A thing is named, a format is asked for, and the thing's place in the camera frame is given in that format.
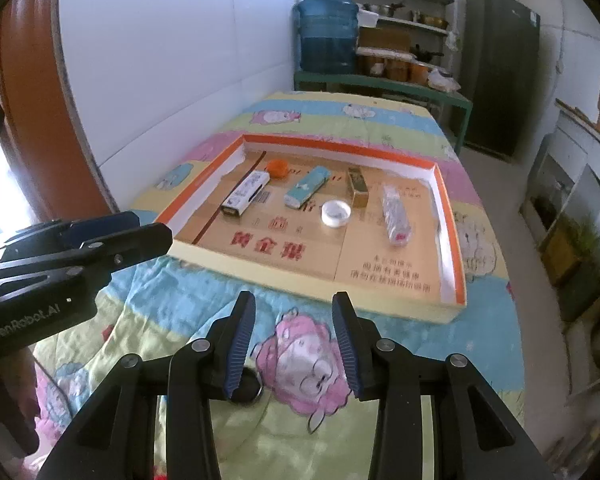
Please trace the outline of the operator left hand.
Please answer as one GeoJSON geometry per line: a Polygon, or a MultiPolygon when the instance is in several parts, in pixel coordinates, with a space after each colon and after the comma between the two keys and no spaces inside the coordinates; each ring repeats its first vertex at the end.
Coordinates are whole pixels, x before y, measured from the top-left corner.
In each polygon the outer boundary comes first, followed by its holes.
{"type": "Polygon", "coordinates": [[[35,417],[40,414],[36,397],[34,359],[29,348],[0,358],[0,456],[23,458],[40,445],[35,417]]]}

